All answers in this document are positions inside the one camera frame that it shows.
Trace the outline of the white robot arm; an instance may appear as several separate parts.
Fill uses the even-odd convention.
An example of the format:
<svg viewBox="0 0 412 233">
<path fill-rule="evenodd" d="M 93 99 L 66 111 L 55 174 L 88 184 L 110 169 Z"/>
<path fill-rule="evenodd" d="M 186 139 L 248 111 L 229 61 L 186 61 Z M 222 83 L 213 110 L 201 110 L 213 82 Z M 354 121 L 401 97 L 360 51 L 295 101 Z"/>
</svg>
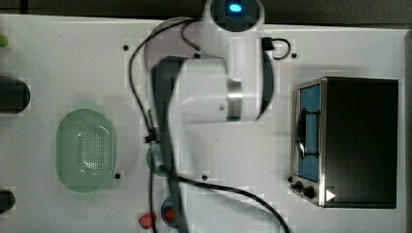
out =
<svg viewBox="0 0 412 233">
<path fill-rule="evenodd" d="M 265 12 L 260 0 L 208 0 L 201 19 L 198 58 L 166 56 L 152 69 L 152 89 L 163 171 L 168 177 L 179 233 L 189 233 L 180 173 L 194 173 L 187 127 L 258 120 L 274 91 L 264 51 Z"/>
</svg>

